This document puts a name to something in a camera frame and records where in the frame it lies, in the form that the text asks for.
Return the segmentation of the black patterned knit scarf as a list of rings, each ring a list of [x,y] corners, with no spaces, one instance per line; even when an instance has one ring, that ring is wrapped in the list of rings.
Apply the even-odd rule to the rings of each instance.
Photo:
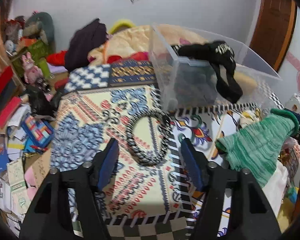
[[[237,103],[243,95],[240,85],[234,78],[236,69],[233,49],[222,40],[205,44],[187,44],[178,49],[178,55],[194,60],[207,61],[216,77],[217,92],[230,103]]]

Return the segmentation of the red cloth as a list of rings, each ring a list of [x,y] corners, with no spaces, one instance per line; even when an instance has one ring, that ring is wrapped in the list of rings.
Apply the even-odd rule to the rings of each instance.
[[[58,53],[54,53],[51,55],[48,55],[46,57],[47,63],[53,65],[53,66],[65,66],[65,55],[66,50],[62,50]]]

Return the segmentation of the pink bunny doll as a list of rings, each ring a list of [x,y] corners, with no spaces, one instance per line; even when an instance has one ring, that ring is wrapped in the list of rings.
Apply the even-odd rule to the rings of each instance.
[[[23,62],[25,82],[31,85],[35,84],[38,78],[43,77],[42,70],[35,65],[30,52],[22,55],[21,59]]]

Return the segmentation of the dark purple jacket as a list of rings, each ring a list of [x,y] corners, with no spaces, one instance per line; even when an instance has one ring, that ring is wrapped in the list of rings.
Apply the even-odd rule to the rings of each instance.
[[[88,53],[104,44],[107,39],[107,29],[99,18],[94,19],[73,35],[65,54],[65,68],[71,71],[86,67],[89,64]]]

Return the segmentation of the clear plastic storage bin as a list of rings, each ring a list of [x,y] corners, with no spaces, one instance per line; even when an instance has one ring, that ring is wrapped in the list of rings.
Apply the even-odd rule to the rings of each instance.
[[[205,30],[155,23],[151,26],[149,58],[160,89],[163,110],[230,105],[217,92],[217,76],[207,61],[178,55],[180,46],[217,40],[225,41],[234,51],[234,78],[243,90],[238,103],[282,108],[282,103],[273,92],[281,77],[247,45]]]

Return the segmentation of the white sock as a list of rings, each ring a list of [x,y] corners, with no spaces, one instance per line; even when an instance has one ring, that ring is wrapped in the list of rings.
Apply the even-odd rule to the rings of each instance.
[[[279,214],[281,202],[285,195],[287,180],[287,168],[280,161],[277,161],[275,172],[270,177],[266,185],[262,188],[275,217],[277,217]]]

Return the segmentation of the floral satin scrunchie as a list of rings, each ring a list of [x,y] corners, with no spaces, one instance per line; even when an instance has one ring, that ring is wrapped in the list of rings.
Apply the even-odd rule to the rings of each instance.
[[[239,118],[238,129],[245,128],[246,126],[259,122],[261,120],[260,110],[257,108],[255,110],[246,110],[241,113]]]

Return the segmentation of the colourful puzzle box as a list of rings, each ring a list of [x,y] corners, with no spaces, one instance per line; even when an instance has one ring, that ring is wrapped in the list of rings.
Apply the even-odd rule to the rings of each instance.
[[[22,121],[21,127],[34,145],[41,148],[45,148],[54,136],[54,129],[48,122],[35,119],[30,114]]]

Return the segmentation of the red flat box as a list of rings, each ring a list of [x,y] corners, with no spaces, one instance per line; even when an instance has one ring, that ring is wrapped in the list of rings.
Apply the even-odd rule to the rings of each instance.
[[[11,66],[7,66],[3,72],[0,74],[0,94],[7,84],[12,80],[13,70]]]

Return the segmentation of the green gift box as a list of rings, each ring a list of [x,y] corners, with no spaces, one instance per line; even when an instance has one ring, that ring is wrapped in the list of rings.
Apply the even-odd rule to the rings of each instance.
[[[48,77],[50,71],[45,58],[55,52],[54,45],[47,45],[42,40],[38,40],[29,47],[23,48],[11,59],[14,70],[21,79],[24,77],[23,61],[21,56],[26,55],[27,52],[31,53],[34,64],[39,68],[42,68],[44,76]]]

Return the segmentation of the beige fleece blanket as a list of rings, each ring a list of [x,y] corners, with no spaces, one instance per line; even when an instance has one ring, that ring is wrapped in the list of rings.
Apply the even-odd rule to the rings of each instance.
[[[207,42],[207,39],[199,34],[177,25],[160,24],[158,30],[169,45]],[[149,52],[151,31],[150,25],[141,25],[115,33],[103,45],[88,53],[89,64],[106,64],[111,56],[124,59],[136,53]]]

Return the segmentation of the black white braided headband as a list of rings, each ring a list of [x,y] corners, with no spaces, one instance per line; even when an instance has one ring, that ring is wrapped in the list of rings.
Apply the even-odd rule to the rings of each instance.
[[[126,139],[130,154],[141,166],[155,166],[165,162],[171,133],[168,114],[150,109],[134,114],[126,125]]]

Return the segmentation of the grey green plush toy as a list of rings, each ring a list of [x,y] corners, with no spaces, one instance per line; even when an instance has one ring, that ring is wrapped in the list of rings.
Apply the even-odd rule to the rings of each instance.
[[[25,22],[23,36],[39,36],[45,44],[52,44],[55,41],[55,32],[51,15],[47,12],[33,14]]]

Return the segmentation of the green knit hat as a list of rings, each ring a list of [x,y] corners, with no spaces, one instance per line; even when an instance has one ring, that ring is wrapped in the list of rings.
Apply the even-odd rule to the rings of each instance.
[[[293,113],[273,108],[261,121],[217,139],[215,146],[231,169],[249,169],[260,187],[264,187],[276,170],[283,143],[298,130],[299,122]]]

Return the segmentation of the brown wooden door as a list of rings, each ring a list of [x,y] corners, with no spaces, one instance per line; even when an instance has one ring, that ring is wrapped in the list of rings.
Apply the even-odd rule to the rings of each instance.
[[[276,72],[288,51],[296,16],[294,0],[261,0],[250,48]]]

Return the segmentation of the colourful patchwork bed cover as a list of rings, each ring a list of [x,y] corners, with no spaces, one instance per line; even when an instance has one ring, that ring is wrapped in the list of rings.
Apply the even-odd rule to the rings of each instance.
[[[254,103],[179,109],[170,124],[160,111],[154,85],[102,87],[66,85],[57,114],[51,166],[73,170],[116,139],[119,155],[95,200],[115,239],[188,239],[202,205],[181,162],[184,138],[207,159],[226,166],[215,141],[234,133]]]

